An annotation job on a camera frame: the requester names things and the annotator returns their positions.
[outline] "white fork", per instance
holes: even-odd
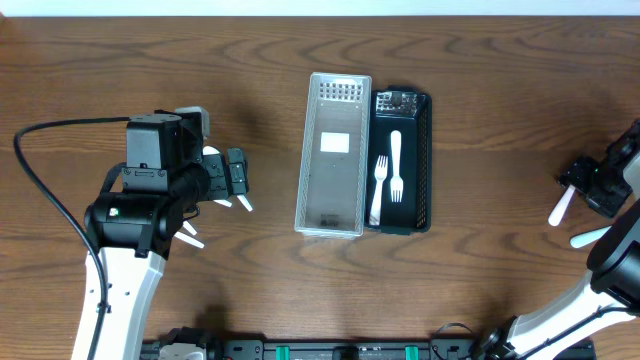
[[[369,225],[380,225],[380,208],[382,203],[382,184],[387,178],[389,158],[386,156],[378,156],[378,163],[373,172],[376,178],[376,190],[373,193],[373,201],[371,202],[371,211],[369,213]]]
[[[404,183],[400,177],[400,147],[402,145],[402,135],[400,131],[391,132],[391,160],[393,161],[393,177],[391,178],[391,201],[401,202]]]

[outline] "white label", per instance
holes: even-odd
[[[349,153],[349,134],[322,133],[320,151]]]

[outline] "wooden table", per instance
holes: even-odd
[[[200,105],[212,144],[249,156],[255,206],[203,205],[207,244],[174,242],[146,337],[174,327],[268,338],[426,338],[543,306],[585,271],[569,237],[609,223],[555,183],[640,116],[633,18],[7,19],[0,29],[0,357],[69,358],[85,252],[11,138],[37,122]],[[309,76],[368,74],[433,97],[433,226],[305,242],[293,231]],[[26,154],[78,217],[125,159],[124,124],[29,135]],[[640,358],[640,322],[595,336]]]

